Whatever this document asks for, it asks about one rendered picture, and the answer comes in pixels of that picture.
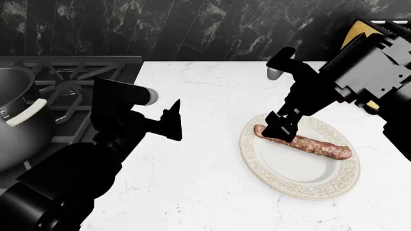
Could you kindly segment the yellow board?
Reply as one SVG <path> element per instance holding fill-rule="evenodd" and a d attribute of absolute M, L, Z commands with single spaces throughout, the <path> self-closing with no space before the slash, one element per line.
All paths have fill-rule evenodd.
<path fill-rule="evenodd" d="M 364 33 L 366 37 L 370 36 L 371 34 L 381 34 L 383 35 L 382 32 L 379 32 L 375 28 L 369 26 L 368 24 L 362 22 L 362 21 L 356 21 L 353 26 L 351 26 L 350 30 L 347 32 L 347 35 L 345 36 L 345 39 L 341 45 L 340 50 L 342 50 L 350 41 L 352 41 L 356 36 L 359 34 Z M 377 115 L 379 112 L 379 105 L 377 105 L 373 101 L 369 101 L 365 105 L 363 105 L 363 109 L 370 115 Z"/>

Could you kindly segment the black gas stove with grates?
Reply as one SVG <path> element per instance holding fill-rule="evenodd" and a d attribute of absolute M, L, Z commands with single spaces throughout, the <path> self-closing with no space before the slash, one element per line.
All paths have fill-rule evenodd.
<path fill-rule="evenodd" d="M 0 66 L 24 67 L 35 75 L 40 96 L 48 101 L 56 119 L 53 138 L 42 151 L 0 173 L 0 195 L 17 183 L 18 176 L 54 152 L 77 142 L 90 142 L 96 134 L 89 118 L 94 79 L 132 84 L 142 64 L 138 56 L 0 56 Z"/>

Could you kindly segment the white plate with gold rim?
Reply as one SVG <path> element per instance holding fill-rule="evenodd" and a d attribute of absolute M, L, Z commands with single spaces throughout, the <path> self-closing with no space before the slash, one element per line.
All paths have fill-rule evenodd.
<path fill-rule="evenodd" d="M 254 127 L 266 125 L 266 116 L 251 119 L 240 135 L 241 155 L 260 180 L 283 194 L 304 200 L 332 200 L 354 188 L 361 171 L 356 153 L 337 160 L 259 138 Z"/>

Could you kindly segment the brown sausage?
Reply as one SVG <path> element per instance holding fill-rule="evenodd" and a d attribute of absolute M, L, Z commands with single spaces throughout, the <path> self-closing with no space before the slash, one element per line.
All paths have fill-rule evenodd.
<path fill-rule="evenodd" d="M 286 146 L 296 148 L 301 151 L 306 151 L 308 153 L 314 153 L 316 155 L 323 155 L 337 160 L 345 160 L 352 157 L 353 153 L 351 149 L 347 146 L 337 146 L 329 142 L 321 142 L 306 138 L 304 136 L 295 136 L 292 142 L 285 142 L 283 140 L 268 138 L 263 136 L 262 132 L 265 130 L 266 126 L 262 124 L 256 124 L 254 126 L 254 134 L 259 138 L 264 138 L 266 140 L 274 141 L 278 144 L 284 144 Z"/>

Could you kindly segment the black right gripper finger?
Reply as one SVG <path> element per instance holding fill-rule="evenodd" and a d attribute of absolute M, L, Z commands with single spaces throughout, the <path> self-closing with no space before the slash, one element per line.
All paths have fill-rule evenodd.
<path fill-rule="evenodd" d="M 271 111 L 267 115 L 265 122 L 267 123 L 267 126 L 262 132 L 263 136 L 282 136 L 284 134 L 284 131 L 281 128 L 284 123 L 284 118 L 278 116 L 274 111 Z"/>
<path fill-rule="evenodd" d="M 293 109 L 287 115 L 282 115 L 280 129 L 284 132 L 281 135 L 281 140 L 292 142 L 298 130 L 298 122 L 301 120 L 302 114 L 298 109 Z"/>

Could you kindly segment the black slatted rack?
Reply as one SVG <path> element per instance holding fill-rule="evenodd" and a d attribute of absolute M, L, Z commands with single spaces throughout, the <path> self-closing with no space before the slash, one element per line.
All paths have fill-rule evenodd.
<path fill-rule="evenodd" d="M 411 21 L 410 20 L 386 20 L 370 21 L 375 30 L 378 30 L 386 36 L 400 36 L 411 38 Z"/>

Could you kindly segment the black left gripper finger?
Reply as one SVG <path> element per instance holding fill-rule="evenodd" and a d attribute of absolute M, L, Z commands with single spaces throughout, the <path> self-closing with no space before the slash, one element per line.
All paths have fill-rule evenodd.
<path fill-rule="evenodd" d="M 152 119 L 147 119 L 146 120 L 146 132 L 164 136 L 174 141 L 182 140 L 181 121 L 167 122 L 167 121 L 154 121 Z"/>
<path fill-rule="evenodd" d="M 180 118 L 180 99 L 176 100 L 174 104 L 169 108 L 169 109 L 164 109 L 162 116 L 161 116 L 161 121 L 166 121 L 166 122 L 175 122 L 177 119 Z"/>

